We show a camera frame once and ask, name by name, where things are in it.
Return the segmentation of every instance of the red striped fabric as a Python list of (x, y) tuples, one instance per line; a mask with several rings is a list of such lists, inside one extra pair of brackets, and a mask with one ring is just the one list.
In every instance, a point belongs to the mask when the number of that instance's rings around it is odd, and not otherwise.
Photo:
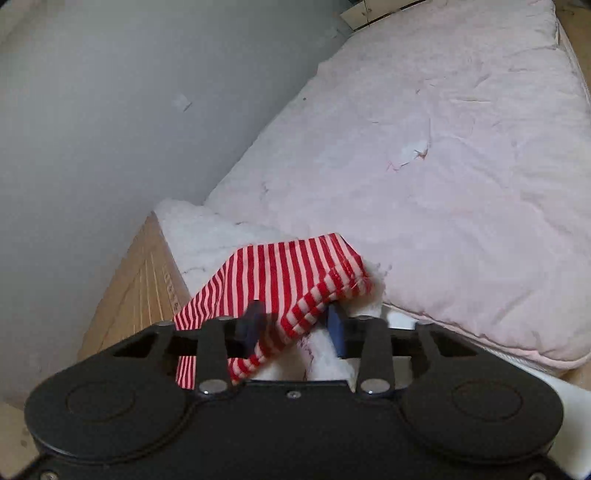
[[(277, 314), (248, 359), (228, 360), (237, 382), (309, 331), (328, 303), (370, 287), (361, 257), (337, 233), (249, 245), (232, 254), (174, 322), (178, 330), (198, 329), (214, 317), (239, 317), (251, 300), (262, 300), (267, 313)], [(195, 387), (195, 357), (179, 359), (176, 378), (183, 388)]]

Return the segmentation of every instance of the metal screw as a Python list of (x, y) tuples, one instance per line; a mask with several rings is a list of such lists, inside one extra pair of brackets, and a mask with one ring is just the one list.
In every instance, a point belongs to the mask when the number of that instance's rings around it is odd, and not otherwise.
[(361, 382), (361, 390), (370, 395), (384, 393), (390, 390), (390, 383), (383, 378), (368, 378)]
[(219, 378), (205, 380), (199, 384), (199, 390), (206, 395), (215, 395), (228, 389), (228, 384)]
[(49, 470), (42, 472), (39, 476), (39, 480), (59, 480), (59, 476), (55, 472), (50, 472)]

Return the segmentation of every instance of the bed sheet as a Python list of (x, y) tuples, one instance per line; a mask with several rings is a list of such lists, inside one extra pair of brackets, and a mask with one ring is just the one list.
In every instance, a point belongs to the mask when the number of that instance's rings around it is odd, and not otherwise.
[(206, 206), (341, 233), (385, 300), (549, 368), (591, 352), (591, 121), (550, 0), (433, 0), (355, 34)]

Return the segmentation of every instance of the white wall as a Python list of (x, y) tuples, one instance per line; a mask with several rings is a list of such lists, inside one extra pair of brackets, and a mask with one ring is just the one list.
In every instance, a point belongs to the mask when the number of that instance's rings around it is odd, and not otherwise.
[[(335, 14), (348, 5), (44, 0), (7, 37), (0, 395), (23, 398), (74, 361), (152, 207), (205, 199), (344, 42)], [(193, 102), (184, 113), (172, 104), (179, 93)]]

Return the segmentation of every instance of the pink mattress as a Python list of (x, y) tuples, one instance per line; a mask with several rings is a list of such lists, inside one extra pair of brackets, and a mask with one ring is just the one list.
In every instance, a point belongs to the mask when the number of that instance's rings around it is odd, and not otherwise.
[(591, 352), (591, 117), (551, 0), (432, 0), (355, 34), (209, 196), (339, 232), (385, 301), (550, 368)]

